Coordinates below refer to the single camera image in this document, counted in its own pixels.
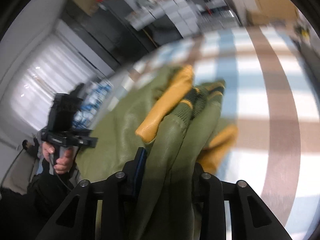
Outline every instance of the black metal bracket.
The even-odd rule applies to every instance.
[[[291,240],[279,220],[244,180],[220,181],[196,163],[193,203],[203,203],[200,240],[225,240],[224,201],[229,201],[233,240]]]
[[[124,239],[124,202],[137,200],[147,152],[138,148],[135,159],[106,180],[82,180],[65,198],[36,240],[95,239],[97,202],[102,200],[101,239]]]
[[[62,202],[36,240],[91,240],[95,238],[97,201],[102,200],[102,240],[124,240],[124,202],[139,196],[147,153],[139,148],[135,159],[106,180],[82,180]],[[233,240],[291,240],[289,234],[253,189],[243,180],[220,181],[196,163],[193,203],[203,203],[200,240],[225,240],[224,201],[230,204]]]
[[[72,128],[73,117],[80,109],[81,98],[77,98],[77,89],[70,94],[55,94],[53,104],[48,116],[48,124],[41,130],[41,140],[49,142],[54,147],[54,154],[50,155],[50,165],[54,166],[60,157],[60,147],[85,146],[95,148],[97,138],[89,137],[88,129]],[[70,179],[69,173],[58,175],[60,180],[67,184]]]

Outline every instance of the cardboard box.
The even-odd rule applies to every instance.
[[[255,0],[259,11],[270,19],[297,20],[296,7],[290,0]]]
[[[73,0],[73,2],[89,16],[98,10],[97,0]]]
[[[247,10],[247,22],[249,25],[267,25],[270,19],[260,11]]]

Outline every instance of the white curtain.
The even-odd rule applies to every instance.
[[[68,93],[96,76],[84,59],[51,34],[15,74],[1,100],[1,115],[39,130],[47,124],[55,93]]]

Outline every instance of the metal screw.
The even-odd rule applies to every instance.
[[[240,181],[238,182],[238,185],[239,185],[240,187],[246,187],[246,186],[247,186],[247,183],[246,183],[244,180],[240,180]]]
[[[81,187],[86,187],[89,185],[89,181],[87,179],[83,179],[80,181],[80,186]]]
[[[210,178],[211,178],[211,174],[205,172],[205,173],[202,173],[202,174],[201,174],[201,177],[204,178],[204,179],[210,179]]]
[[[118,179],[123,178],[123,177],[124,177],[124,172],[123,172],[123,171],[118,171],[118,172],[116,173],[116,177],[117,177]]]

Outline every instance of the black sleeve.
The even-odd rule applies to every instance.
[[[35,147],[38,149],[39,148],[39,142],[37,138],[33,138],[33,142],[35,143]]]
[[[36,146],[31,145],[28,149],[27,149],[27,153],[34,159],[38,158],[38,148]]]
[[[69,194],[58,176],[49,174],[49,163],[42,161],[43,172],[36,175],[28,186],[28,194],[34,196],[34,205],[45,218],[50,218]]]

